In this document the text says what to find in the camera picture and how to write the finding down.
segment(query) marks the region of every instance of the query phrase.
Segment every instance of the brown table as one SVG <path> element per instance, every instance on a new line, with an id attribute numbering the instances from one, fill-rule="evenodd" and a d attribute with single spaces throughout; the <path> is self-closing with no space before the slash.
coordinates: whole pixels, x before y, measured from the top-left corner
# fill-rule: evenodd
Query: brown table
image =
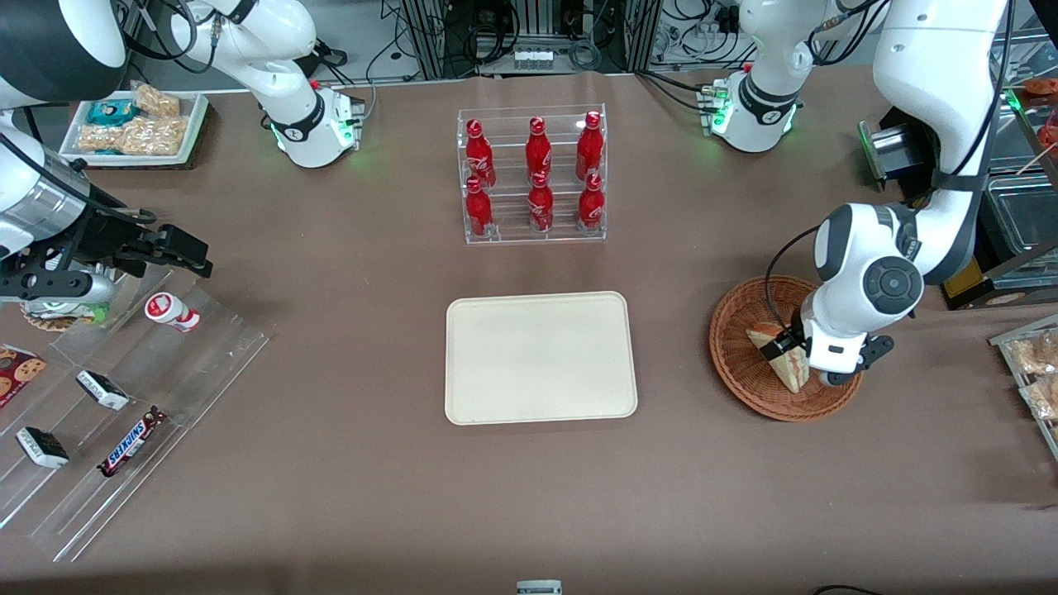
<path id="1" fill-rule="evenodd" d="M 384 88 L 363 149 L 306 170 L 250 95 L 213 95 L 195 170 L 92 179 L 207 240 L 202 286 L 274 339 L 81 560 L 0 533 L 0 593 L 1053 593 L 1056 465 L 985 342 L 1053 307 L 948 312 L 930 290 L 818 423 L 755 415 L 713 371 L 728 289 L 835 206 L 895 198 L 863 182 L 856 123 L 888 108 L 870 71 L 821 69 L 803 97 L 780 146 L 742 155 L 633 76 Z M 606 241 L 467 247 L 456 111 L 594 102 Z M 811 276 L 808 249 L 785 272 Z M 590 290 L 627 299 L 635 415 L 445 419 L 453 300 Z M 52 339 L 15 310 L 5 341 Z"/>

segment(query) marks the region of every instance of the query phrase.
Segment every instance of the green indicator light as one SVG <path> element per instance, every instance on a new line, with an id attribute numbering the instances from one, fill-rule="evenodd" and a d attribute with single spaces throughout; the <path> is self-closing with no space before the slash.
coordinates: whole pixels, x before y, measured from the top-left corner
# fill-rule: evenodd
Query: green indicator light
<path id="1" fill-rule="evenodd" d="M 1006 103 L 1010 105 L 1010 109 L 1014 111 L 1021 111 L 1021 102 L 1018 100 L 1018 95 L 1015 94 L 1014 89 L 1006 90 Z"/>

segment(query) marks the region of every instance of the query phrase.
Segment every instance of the coca-cola bottle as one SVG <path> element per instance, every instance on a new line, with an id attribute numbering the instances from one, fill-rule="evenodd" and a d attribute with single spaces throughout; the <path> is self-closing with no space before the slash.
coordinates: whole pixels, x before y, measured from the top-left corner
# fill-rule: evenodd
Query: coca-cola bottle
<path id="1" fill-rule="evenodd" d="M 496 165 L 492 161 L 492 145 L 486 140 L 481 131 L 481 122 L 471 120 L 467 122 L 467 164 L 470 166 L 471 176 L 478 177 L 486 186 L 496 185 Z"/>
<path id="2" fill-rule="evenodd" d="M 584 116 L 584 130 L 577 141 L 577 179 L 584 180 L 585 177 L 598 172 L 602 163 L 602 130 L 599 125 L 602 123 L 602 114 L 598 111 L 589 111 Z"/>
<path id="3" fill-rule="evenodd" d="M 526 143 L 526 173 L 551 173 L 551 141 L 544 132 L 544 119 L 534 115 L 529 120 L 529 142 Z"/>
<path id="4" fill-rule="evenodd" d="M 580 205 L 577 209 L 577 229 L 581 233 L 596 234 L 602 228 L 602 214 L 606 205 L 606 197 L 602 195 L 602 177 L 599 174 L 588 174 L 584 180 L 586 187 L 581 193 Z"/>
<path id="5" fill-rule="evenodd" d="M 492 201 L 481 190 L 481 180 L 467 180 L 467 217 L 470 218 L 470 231 L 476 236 L 488 237 L 496 232 L 496 223 L 492 220 Z"/>
<path id="6" fill-rule="evenodd" d="M 529 188 L 529 227 L 536 232 L 547 232 L 554 221 L 554 195 L 547 187 L 547 172 L 534 172 Z"/>

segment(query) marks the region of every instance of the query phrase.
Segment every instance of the round basket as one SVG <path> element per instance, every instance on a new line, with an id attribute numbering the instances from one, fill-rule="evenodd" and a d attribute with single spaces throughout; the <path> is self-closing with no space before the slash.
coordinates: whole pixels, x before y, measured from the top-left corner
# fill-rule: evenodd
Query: round basket
<path id="1" fill-rule="evenodd" d="M 770 285 L 771 298 L 783 320 L 789 320 L 817 287 L 802 278 L 783 275 L 771 275 Z M 764 277 L 742 283 L 716 305 L 709 323 L 709 351 L 724 383 L 753 411 L 781 421 L 822 419 L 845 407 L 859 390 L 862 375 L 857 374 L 841 386 L 825 386 L 819 375 L 813 373 L 800 393 L 790 393 L 746 336 L 751 325 L 771 320 L 764 296 Z"/>

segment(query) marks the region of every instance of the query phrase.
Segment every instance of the cookie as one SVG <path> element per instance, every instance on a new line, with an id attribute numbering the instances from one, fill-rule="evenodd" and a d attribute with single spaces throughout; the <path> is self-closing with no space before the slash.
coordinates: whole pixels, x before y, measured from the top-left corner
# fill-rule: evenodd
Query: cookie
<path id="1" fill-rule="evenodd" d="M 25 360 L 17 368 L 15 368 L 15 380 L 18 380 L 19 382 L 33 380 L 47 365 L 48 364 L 44 363 L 44 360 L 38 358 Z"/>

